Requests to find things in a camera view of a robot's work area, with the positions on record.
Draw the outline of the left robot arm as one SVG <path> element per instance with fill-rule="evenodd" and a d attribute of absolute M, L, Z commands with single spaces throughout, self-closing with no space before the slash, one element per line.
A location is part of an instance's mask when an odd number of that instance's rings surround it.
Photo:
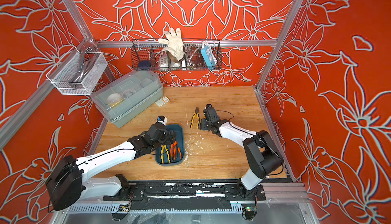
<path fill-rule="evenodd" d="M 86 157 L 64 157 L 45 183 L 49 194 L 48 206 L 54 211 L 60 211 L 80 199 L 116 195 L 123 188 L 119 177 L 100 183 L 91 183 L 90 179 L 118 164 L 152 154 L 160 146 L 168 147 L 175 141 L 176 132 L 168 130 L 164 122 L 156 122 L 148 131 L 133 136 L 114 148 Z"/>

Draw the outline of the orange long nose pliers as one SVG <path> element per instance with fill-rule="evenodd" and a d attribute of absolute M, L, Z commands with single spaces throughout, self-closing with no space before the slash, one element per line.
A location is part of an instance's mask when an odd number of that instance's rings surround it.
<path fill-rule="evenodd" d="M 170 145 L 170 161 L 171 163 L 176 162 L 176 160 L 173 158 L 173 144 L 176 142 L 176 137 L 174 136 L 172 139 L 172 143 Z"/>

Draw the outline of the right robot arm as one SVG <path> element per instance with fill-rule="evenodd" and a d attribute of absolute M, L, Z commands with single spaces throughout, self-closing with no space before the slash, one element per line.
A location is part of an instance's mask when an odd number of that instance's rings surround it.
<path fill-rule="evenodd" d="M 210 131 L 243 147 L 249 170 L 240 178 L 240 182 L 246 190 L 254 189 L 284 165 L 283 157 L 267 131 L 249 131 L 232 124 L 230 120 L 222 120 L 211 104 L 206 105 L 203 113 L 205 118 L 200 120 L 200 130 Z"/>

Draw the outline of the teal plastic storage box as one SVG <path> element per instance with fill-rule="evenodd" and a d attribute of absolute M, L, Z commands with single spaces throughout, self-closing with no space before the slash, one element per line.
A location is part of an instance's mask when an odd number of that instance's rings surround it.
<path fill-rule="evenodd" d="M 167 129 L 175 138 L 169 145 L 159 146 L 155 150 L 155 161 L 158 165 L 168 167 L 176 166 L 182 163 L 185 157 L 185 141 L 182 126 L 179 124 L 167 125 Z"/>

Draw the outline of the yellow black combination pliers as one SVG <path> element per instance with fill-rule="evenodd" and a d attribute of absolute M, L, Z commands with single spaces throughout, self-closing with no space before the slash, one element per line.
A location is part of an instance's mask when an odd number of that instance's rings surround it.
<path fill-rule="evenodd" d="M 193 113 L 193 116 L 190 121 L 190 128 L 197 128 L 199 129 L 199 122 L 200 122 L 200 117 L 199 117 L 199 108 L 196 107 Z"/>

